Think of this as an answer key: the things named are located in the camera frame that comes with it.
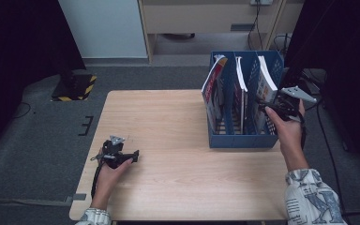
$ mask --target hand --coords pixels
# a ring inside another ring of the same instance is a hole
[[[127,170],[132,162],[132,158],[126,160],[115,170],[104,164],[101,167],[97,178],[95,197],[90,205],[91,208],[107,210],[108,200],[113,193],[113,188],[118,183],[121,175]]]
[[[300,123],[294,120],[283,121],[277,113],[269,107],[265,107],[265,111],[276,126],[280,150],[285,157],[288,171],[308,168],[308,163],[301,145],[302,128]],[[305,108],[302,100],[300,100],[299,112],[304,116]]]

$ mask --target white wall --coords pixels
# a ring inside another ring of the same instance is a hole
[[[147,58],[137,0],[59,0],[82,58]]]

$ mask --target yellow black tape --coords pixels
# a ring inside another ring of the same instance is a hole
[[[84,94],[82,96],[77,96],[77,97],[67,97],[67,96],[52,97],[52,101],[86,100],[89,97],[89,94],[93,89],[93,85],[95,85],[96,78],[97,78],[97,76],[95,76],[95,75],[93,75],[90,78],[90,82],[87,85],[86,89],[84,90]]]

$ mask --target power outlet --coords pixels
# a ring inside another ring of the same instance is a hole
[[[259,4],[261,6],[270,6],[273,5],[273,0],[250,0],[250,4],[252,6],[257,6],[257,2],[260,2]]]

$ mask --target blue file organizer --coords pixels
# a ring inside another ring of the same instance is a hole
[[[208,124],[209,146],[211,148],[271,148],[278,140],[275,127],[269,119],[265,125],[265,133],[257,134],[253,123],[252,105],[255,102],[260,62],[258,55],[263,55],[270,75],[276,86],[279,86],[283,73],[283,60],[277,51],[244,51],[244,52],[211,52],[210,68],[214,65],[214,56],[223,54],[228,61],[222,71],[224,109],[223,120],[220,121],[221,131],[213,132]],[[236,79],[235,57],[241,56],[241,68],[247,84],[247,134],[236,134],[236,121],[233,121],[233,84]]]

